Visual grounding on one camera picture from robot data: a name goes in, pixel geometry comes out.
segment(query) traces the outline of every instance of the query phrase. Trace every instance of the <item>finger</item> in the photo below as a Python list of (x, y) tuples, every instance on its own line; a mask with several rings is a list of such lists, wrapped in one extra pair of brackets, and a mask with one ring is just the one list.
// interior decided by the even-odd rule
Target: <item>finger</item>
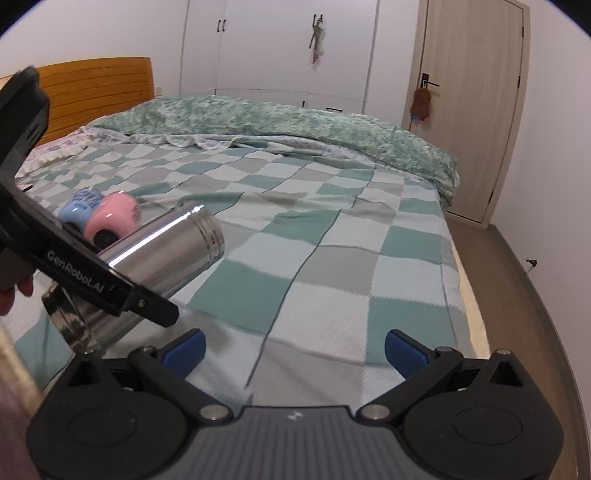
[(33, 277), (25, 278), (18, 283), (18, 289), (25, 297), (33, 295)]
[(14, 287), (0, 293), (0, 315), (6, 315), (10, 312), (14, 304)]

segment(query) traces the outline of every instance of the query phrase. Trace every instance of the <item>white wardrobe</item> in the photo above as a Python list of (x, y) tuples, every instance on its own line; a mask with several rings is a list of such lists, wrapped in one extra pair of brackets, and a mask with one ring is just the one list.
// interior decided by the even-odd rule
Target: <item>white wardrobe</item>
[[(324, 54), (312, 64), (314, 17)], [(182, 95), (363, 112), (376, 0), (191, 0)]]

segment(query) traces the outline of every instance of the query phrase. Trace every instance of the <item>gray plastic housing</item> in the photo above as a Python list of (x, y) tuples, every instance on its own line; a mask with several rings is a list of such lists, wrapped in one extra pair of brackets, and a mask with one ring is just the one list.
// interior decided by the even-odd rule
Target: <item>gray plastic housing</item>
[(355, 421), (348, 407), (247, 407), (197, 432), (152, 480), (431, 480), (388, 427)]

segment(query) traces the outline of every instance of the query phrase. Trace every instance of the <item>wooden floor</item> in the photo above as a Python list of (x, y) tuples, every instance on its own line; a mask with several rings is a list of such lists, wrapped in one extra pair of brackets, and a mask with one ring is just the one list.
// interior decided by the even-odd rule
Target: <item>wooden floor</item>
[(484, 231), (456, 220), (447, 223), (480, 305), (491, 350), (508, 348), (515, 352), (563, 425), (564, 448), (550, 478), (586, 480), (589, 457), (581, 437), (584, 430), (576, 425), (581, 418), (577, 418), (576, 405), (569, 401), (572, 383), (564, 380), (564, 357), (560, 350), (554, 354), (558, 347), (552, 337), (555, 334), (523, 270), (517, 268), (515, 257), (496, 229)]

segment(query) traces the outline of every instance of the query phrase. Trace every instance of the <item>bed frame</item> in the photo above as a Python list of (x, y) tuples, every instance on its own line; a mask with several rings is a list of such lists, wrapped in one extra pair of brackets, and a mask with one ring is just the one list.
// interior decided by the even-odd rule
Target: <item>bed frame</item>
[[(63, 137), (102, 115), (154, 98), (152, 64), (146, 57), (114, 57), (37, 67), (50, 98), (49, 128), (38, 145)], [(0, 79), (0, 87), (10, 75)]]

